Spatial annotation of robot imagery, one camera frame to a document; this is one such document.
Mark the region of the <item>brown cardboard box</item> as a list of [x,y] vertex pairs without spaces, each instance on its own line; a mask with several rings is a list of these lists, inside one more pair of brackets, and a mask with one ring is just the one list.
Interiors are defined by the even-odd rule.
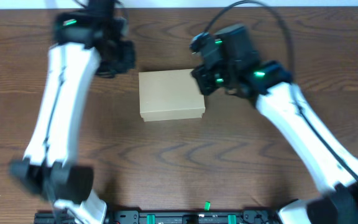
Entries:
[[206,110],[190,69],[140,72],[139,100],[145,122],[201,118]]

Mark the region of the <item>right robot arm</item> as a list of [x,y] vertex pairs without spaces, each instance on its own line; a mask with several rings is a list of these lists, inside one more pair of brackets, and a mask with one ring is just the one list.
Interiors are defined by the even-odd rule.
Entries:
[[358,223],[358,159],[320,120],[280,63],[248,67],[205,63],[191,75],[204,96],[223,87],[252,102],[306,166],[321,195],[280,208],[280,223]]

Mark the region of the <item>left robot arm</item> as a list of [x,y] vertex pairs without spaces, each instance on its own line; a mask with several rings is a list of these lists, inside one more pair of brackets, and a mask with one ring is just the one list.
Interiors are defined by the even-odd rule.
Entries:
[[11,176],[28,193],[48,201],[48,223],[112,221],[108,205],[93,190],[94,171],[77,163],[78,136],[93,78],[113,78],[135,67],[127,21],[112,10],[64,12],[53,25],[48,73],[33,135]]

